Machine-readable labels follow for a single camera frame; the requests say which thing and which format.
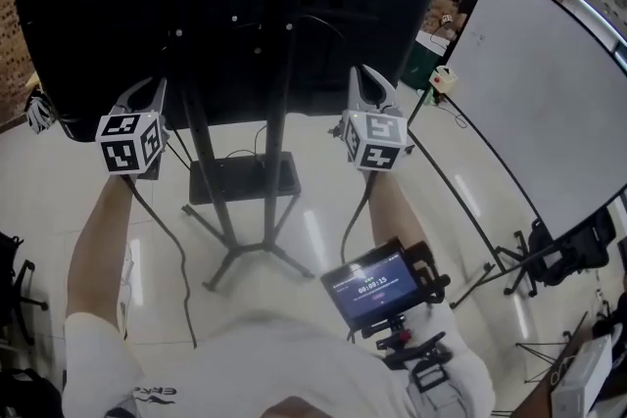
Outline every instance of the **chair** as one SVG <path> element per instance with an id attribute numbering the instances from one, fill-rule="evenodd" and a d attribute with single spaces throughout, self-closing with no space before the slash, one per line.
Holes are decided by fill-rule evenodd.
<path id="1" fill-rule="evenodd" d="M 616 238 L 616 229 L 609 211 L 607 208 L 602 208 L 573 233 L 560 239 L 559 242 L 554 242 L 549 230 L 539 219 L 531 225 L 528 246 L 522 232 L 515 232 L 514 237 L 518 239 L 519 245 L 517 247 L 520 254 L 505 248 L 498 248 L 498 251 L 518 262 L 545 250 L 549 246 L 554 246 L 555 254 L 559 254 L 558 259 L 551 260 L 551 262 L 547 262 L 547 257 L 554 255 L 546 255 L 522 266 L 511 288 L 504 290 L 506 295 L 512 295 L 527 275 L 531 282 L 529 297 L 533 298 L 538 294 L 537 282 L 541 282 L 545 286 L 557 286 L 574 272 L 581 273 L 581 271 L 589 268 L 606 266 L 609 263 L 607 245 Z"/>
<path id="2" fill-rule="evenodd" d="M 11 324 L 11 313 L 15 312 L 22 336 L 26 343 L 32 346 L 34 339 L 26 329 L 22 303 L 35 304 L 44 311 L 48 309 L 48 303 L 36 302 L 22 296 L 22 283 L 26 276 L 26 270 L 33 272 L 35 269 L 35 264 L 32 261 L 27 259 L 24 261 L 22 269 L 14 281 L 16 273 L 13 270 L 13 261 L 22 242 L 18 237 L 10 238 L 0 232 L 0 326 L 5 327 Z"/>

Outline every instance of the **tiled floor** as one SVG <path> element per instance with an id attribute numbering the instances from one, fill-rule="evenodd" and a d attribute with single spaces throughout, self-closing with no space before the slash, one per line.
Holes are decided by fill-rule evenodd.
<path id="1" fill-rule="evenodd" d="M 408 115 L 417 97 L 404 86 L 400 87 L 400 97 Z M 316 275 L 339 264 L 342 234 L 363 190 L 362 177 L 346 163 L 342 143 L 327 134 L 336 122 L 336 117 L 289 116 L 285 129 L 284 150 L 294 154 L 303 193 L 278 243 Z M 217 156 L 252 148 L 259 127 L 259 123 L 213 127 Z M 528 234 L 533 213 L 472 129 L 460 129 L 453 116 L 428 107 L 417 116 L 412 130 L 460 189 L 495 245 L 512 248 L 515 230 Z M 183 131 L 182 136 L 191 148 L 189 133 Z M 180 152 L 175 139 L 170 142 Z M 468 280 L 481 272 L 490 255 L 446 185 L 418 150 L 402 159 L 398 177 L 427 232 L 440 268 L 453 280 L 448 298 L 454 299 L 464 291 Z M 58 385 L 64 364 L 68 267 L 79 231 L 105 180 L 94 145 L 72 142 L 58 124 L 38 136 L 26 125 L 0 135 L 0 230 L 24 238 L 16 267 L 25 258 L 36 264 L 30 293 L 46 298 L 50 310 L 30 312 L 37 339 L 32 360 Z M 257 253 L 242 257 L 225 276 L 218 294 L 202 286 L 217 269 L 224 248 L 181 212 L 181 206 L 187 203 L 188 173 L 171 152 L 164 154 L 160 180 L 140 181 L 138 186 L 187 252 L 191 316 L 199 339 L 231 315 L 250 307 L 278 310 L 338 336 L 346 335 L 346 326 L 319 281 L 302 279 L 272 256 Z M 279 214 L 288 202 L 279 201 Z M 212 207 L 196 209 L 217 226 Z M 229 210 L 240 242 L 260 241 L 263 203 L 233 203 Z M 625 228 L 617 209 L 611 210 L 619 237 L 623 237 Z M 132 294 L 128 288 L 121 291 L 121 299 L 130 296 L 128 343 L 147 372 L 157 371 L 192 349 L 181 306 L 184 288 L 179 255 L 173 242 L 136 204 L 128 246 L 135 263 Z M 365 211 L 353 230 L 347 256 L 359 255 L 371 247 Z M 585 311 L 597 307 L 596 289 L 601 286 L 604 294 L 615 301 L 622 288 L 622 267 L 615 244 L 610 251 L 610 266 L 571 276 L 558 288 L 541 288 L 535 299 L 503 296 L 507 283 L 504 278 L 478 290 L 456 310 L 466 342 L 488 364 L 498 393 L 498 408 L 514 408 L 531 390 L 530 385 L 522 385 L 525 366 L 528 376 L 542 369 L 536 361 L 514 350 L 516 341 L 559 341 L 562 331 L 572 329 Z"/>

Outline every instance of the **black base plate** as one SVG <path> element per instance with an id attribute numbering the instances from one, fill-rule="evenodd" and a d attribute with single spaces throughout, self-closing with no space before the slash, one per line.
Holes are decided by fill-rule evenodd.
<path id="1" fill-rule="evenodd" d="M 217 175 L 222 194 L 227 202 L 252 201 L 265 198 L 265 155 L 216 159 Z M 301 183 L 290 152 L 281 153 L 278 197 L 299 195 Z M 189 176 L 189 203 L 192 206 L 211 204 L 212 197 L 198 162 L 191 164 Z"/>

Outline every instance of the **person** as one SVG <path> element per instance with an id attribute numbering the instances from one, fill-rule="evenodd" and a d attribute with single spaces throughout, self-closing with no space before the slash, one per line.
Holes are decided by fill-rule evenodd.
<path id="1" fill-rule="evenodd" d="M 459 32 L 463 28 L 468 16 L 472 13 L 477 0 L 459 0 L 458 12 L 453 18 L 453 23 L 447 26 L 445 37 L 449 40 L 455 40 L 458 37 Z"/>
<path id="2" fill-rule="evenodd" d="M 362 348 L 268 312 L 228 322 L 165 373 L 144 375 L 118 331 L 130 206 L 124 181 L 110 178 L 73 251 L 66 418 L 427 416 L 410 400 L 407 370 L 391 371 Z M 407 249 L 426 242 L 393 175 L 377 177 L 369 207 L 375 243 L 398 236 Z M 464 395 L 463 415 L 489 416 L 495 398 L 488 371 L 461 339 L 448 305 L 422 304 L 406 316 L 416 346 L 446 331 L 442 343 L 453 355 L 446 370 Z"/>

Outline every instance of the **forearm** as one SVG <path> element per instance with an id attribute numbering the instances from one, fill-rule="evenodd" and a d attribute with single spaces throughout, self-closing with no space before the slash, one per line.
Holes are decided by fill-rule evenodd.
<path id="1" fill-rule="evenodd" d="M 89 312 L 118 327 L 117 303 L 132 194 L 111 177 L 80 233 L 68 276 L 67 316 Z"/>
<path id="2" fill-rule="evenodd" d="M 426 236 L 394 176 L 379 172 L 368 199 L 374 244 L 398 237 L 405 249 Z"/>

